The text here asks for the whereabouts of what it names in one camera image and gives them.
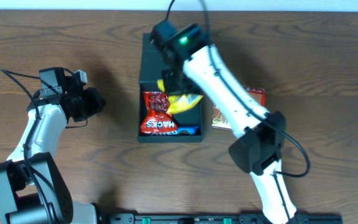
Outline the yellow candy bag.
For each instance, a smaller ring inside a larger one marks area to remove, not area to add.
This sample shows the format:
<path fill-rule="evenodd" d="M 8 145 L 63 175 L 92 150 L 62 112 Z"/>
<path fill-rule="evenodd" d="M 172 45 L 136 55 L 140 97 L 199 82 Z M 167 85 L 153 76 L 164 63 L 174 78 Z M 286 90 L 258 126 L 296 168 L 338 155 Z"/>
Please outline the yellow candy bag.
<path fill-rule="evenodd" d="M 157 112 L 166 114 L 178 114 L 194 108 L 203 98 L 203 95 L 189 93 L 184 95 L 167 95 L 165 94 L 165 85 L 163 80 L 157 80 L 157 86 L 162 92 L 151 105 Z"/>

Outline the black gift box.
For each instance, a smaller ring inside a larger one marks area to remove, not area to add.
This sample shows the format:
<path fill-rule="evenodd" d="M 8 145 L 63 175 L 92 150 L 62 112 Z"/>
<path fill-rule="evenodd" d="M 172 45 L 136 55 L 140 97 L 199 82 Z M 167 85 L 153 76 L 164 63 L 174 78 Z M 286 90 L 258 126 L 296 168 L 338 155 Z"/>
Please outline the black gift box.
<path fill-rule="evenodd" d="M 142 34 L 142 57 L 139 72 L 139 124 L 147 115 L 147 108 L 143 97 L 145 91 L 157 91 L 157 80 L 162 78 L 162 72 L 170 70 L 169 65 L 164 62 L 161 53 L 151 44 L 150 34 Z M 196 126 L 194 135 L 187 136 L 151 136 L 139 133 L 137 140 L 140 143 L 169 143 L 169 142 L 202 142 L 203 130 L 203 102 L 199 102 L 193 109 L 175 114 L 174 122 L 179 127 Z"/>

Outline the red Hacks candy bag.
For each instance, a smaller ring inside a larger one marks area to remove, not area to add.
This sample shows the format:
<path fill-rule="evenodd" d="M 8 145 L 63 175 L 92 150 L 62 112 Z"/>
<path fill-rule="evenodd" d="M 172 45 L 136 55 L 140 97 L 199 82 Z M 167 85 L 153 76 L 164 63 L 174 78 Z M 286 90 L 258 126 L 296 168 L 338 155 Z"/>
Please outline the red Hacks candy bag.
<path fill-rule="evenodd" d="M 143 97 L 147 115 L 140 126 L 140 133 L 151 135 L 176 132 L 178 126 L 167 113 L 170 106 L 168 96 L 159 91 L 144 91 Z"/>

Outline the blue Oreo cookie pack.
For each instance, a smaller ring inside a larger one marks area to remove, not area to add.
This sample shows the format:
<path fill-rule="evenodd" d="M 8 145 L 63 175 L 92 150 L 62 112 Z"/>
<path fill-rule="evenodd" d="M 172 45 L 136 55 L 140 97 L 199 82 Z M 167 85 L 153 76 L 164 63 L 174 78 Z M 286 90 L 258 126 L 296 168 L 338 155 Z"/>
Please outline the blue Oreo cookie pack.
<path fill-rule="evenodd" d="M 148 133 L 151 136 L 194 136 L 199 129 L 199 126 L 181 126 L 176 131 L 169 131 L 164 133 Z"/>

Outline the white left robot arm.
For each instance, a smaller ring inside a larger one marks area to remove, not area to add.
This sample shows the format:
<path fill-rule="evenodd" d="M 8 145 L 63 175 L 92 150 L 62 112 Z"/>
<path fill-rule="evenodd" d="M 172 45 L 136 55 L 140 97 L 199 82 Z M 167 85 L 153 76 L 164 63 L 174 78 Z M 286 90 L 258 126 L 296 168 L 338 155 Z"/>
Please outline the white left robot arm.
<path fill-rule="evenodd" d="M 72 200 L 54 161 L 69 119 L 85 121 L 106 102 L 85 88 L 86 73 L 41 75 L 42 89 L 30 95 L 28 123 L 15 150 L 0 163 L 1 223 L 102 223 L 94 203 Z"/>

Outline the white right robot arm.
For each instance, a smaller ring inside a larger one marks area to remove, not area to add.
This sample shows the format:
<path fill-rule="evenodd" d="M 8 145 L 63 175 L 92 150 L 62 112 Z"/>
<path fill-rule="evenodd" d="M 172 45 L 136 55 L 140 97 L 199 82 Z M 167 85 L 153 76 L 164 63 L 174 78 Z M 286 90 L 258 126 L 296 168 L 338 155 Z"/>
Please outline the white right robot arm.
<path fill-rule="evenodd" d="M 236 137 L 229 155 L 250 174 L 271 223 L 294 223 L 296 207 L 282 176 L 281 148 L 286 121 L 255 101 L 226 67 L 207 33 L 191 24 L 181 31 L 164 20 L 155 25 L 150 41 L 172 68 L 163 73 L 165 92 L 181 95 L 200 89 L 220 109 Z"/>

